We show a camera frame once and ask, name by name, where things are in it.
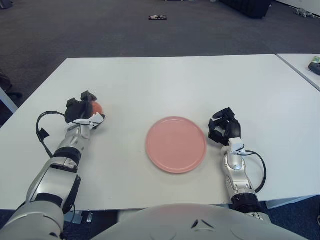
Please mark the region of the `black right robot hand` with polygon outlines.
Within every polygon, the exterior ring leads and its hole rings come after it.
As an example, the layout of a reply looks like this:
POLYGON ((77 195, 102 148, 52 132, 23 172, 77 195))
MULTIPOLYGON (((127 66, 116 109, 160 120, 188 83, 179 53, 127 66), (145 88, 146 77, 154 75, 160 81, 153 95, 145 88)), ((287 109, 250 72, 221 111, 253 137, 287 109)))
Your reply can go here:
POLYGON ((215 113, 208 127, 208 138, 223 146, 229 146, 230 139, 242 139, 241 125, 230 107, 215 113))

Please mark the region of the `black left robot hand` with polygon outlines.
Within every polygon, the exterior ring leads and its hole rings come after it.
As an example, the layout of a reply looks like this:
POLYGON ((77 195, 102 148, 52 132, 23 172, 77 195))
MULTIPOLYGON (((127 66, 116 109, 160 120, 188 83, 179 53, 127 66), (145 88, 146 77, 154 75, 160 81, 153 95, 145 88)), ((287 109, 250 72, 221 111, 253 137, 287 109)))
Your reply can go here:
POLYGON ((101 105, 97 103, 97 97, 89 91, 81 94, 80 101, 75 98, 68 100, 66 108, 64 119, 70 125, 88 126, 92 130, 106 118, 101 105))

